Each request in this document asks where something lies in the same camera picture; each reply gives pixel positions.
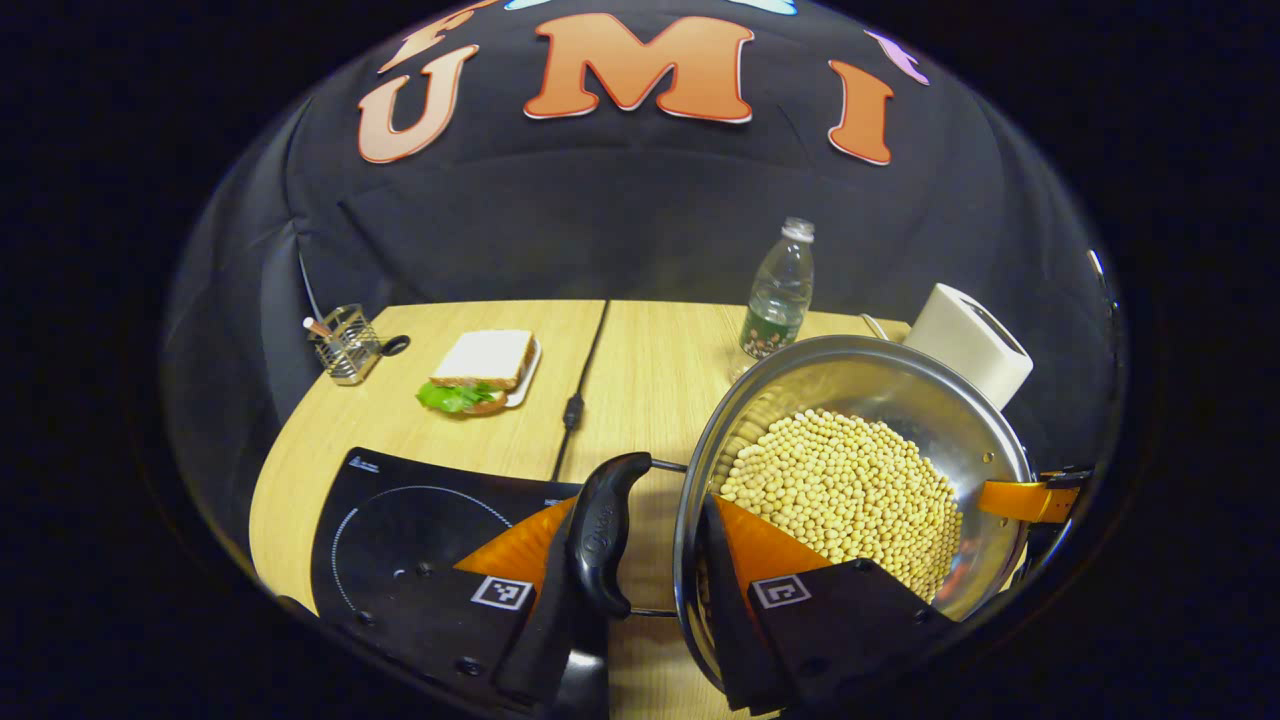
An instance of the wire mesh basket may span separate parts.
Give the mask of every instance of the wire mesh basket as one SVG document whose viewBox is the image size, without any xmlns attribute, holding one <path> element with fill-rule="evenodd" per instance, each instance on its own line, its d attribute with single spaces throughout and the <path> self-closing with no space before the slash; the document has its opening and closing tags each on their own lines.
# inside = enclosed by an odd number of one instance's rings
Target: wire mesh basket
<svg viewBox="0 0 1280 720">
<path fill-rule="evenodd" d="M 360 384 L 381 357 L 378 333 L 365 319 L 364 309 L 358 304 L 343 305 L 325 315 L 324 324 L 332 328 L 332 336 L 312 331 L 307 340 L 316 348 L 325 374 L 340 386 Z"/>
</svg>

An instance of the lettuce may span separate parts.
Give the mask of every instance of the lettuce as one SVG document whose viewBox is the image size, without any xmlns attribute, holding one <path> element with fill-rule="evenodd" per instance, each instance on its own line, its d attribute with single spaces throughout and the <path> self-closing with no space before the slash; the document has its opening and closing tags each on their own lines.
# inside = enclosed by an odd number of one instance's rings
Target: lettuce
<svg viewBox="0 0 1280 720">
<path fill-rule="evenodd" d="M 489 402 L 497 391 L 498 388 L 488 383 L 463 387 L 439 387 L 426 383 L 419 388 L 417 401 L 422 407 L 435 407 L 444 413 L 462 413 L 481 402 Z"/>
</svg>

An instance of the plastic bottle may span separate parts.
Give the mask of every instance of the plastic bottle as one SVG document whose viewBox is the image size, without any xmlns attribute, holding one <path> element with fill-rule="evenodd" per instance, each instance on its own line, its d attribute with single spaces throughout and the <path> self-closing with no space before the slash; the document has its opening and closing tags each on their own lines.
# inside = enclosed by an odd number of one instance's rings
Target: plastic bottle
<svg viewBox="0 0 1280 720">
<path fill-rule="evenodd" d="M 767 355 L 795 342 L 813 300 L 813 223 L 787 218 L 782 237 L 755 272 L 746 319 L 739 333 L 730 379 Z"/>
</svg>

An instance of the black cable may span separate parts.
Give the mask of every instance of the black cable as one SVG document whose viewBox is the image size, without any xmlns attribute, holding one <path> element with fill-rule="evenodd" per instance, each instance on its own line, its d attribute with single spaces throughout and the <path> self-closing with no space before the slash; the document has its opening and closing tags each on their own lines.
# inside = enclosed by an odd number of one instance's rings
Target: black cable
<svg viewBox="0 0 1280 720">
<path fill-rule="evenodd" d="M 600 343 L 600 332 L 604 331 L 604 316 L 608 314 L 609 301 L 605 300 L 604 309 L 600 310 L 600 322 L 595 325 L 595 337 L 591 338 L 591 348 L 586 351 L 586 361 L 582 363 L 582 374 L 577 377 L 577 391 L 564 404 L 564 439 L 561 441 L 559 452 L 556 454 L 556 469 L 552 470 L 553 483 L 559 482 L 559 469 L 561 464 L 564 462 L 564 451 L 568 448 L 568 436 L 577 429 L 577 423 L 582 419 L 582 410 L 585 409 L 582 386 L 586 384 L 586 372 L 591 368 L 591 360 L 595 357 L 595 346 Z"/>
</svg>

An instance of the stainless steel pot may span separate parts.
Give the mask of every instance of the stainless steel pot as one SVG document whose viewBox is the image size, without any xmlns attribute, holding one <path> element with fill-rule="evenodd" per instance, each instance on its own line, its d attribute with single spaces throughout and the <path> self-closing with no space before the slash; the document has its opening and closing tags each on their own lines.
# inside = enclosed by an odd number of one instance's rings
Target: stainless steel pot
<svg viewBox="0 0 1280 720">
<path fill-rule="evenodd" d="M 1005 418 L 968 380 L 902 345 L 827 336 L 765 357 L 733 383 L 707 423 L 685 469 L 675 538 L 676 616 L 707 678 L 723 691 L 714 643 L 699 601 L 696 537 L 703 502 L 739 448 L 762 429 L 809 407 L 882 420 L 914 441 L 956 489 L 964 512 L 960 550 L 933 606 L 964 620 L 1009 579 L 1027 541 L 1027 524 L 979 511 L 987 480 L 1032 482 L 1032 470 Z M 673 469 L 645 452 L 603 464 L 586 482 L 570 527 L 570 557 L 588 596 L 604 612 L 631 609 L 617 585 L 626 547 L 626 496 L 650 468 Z"/>
</svg>

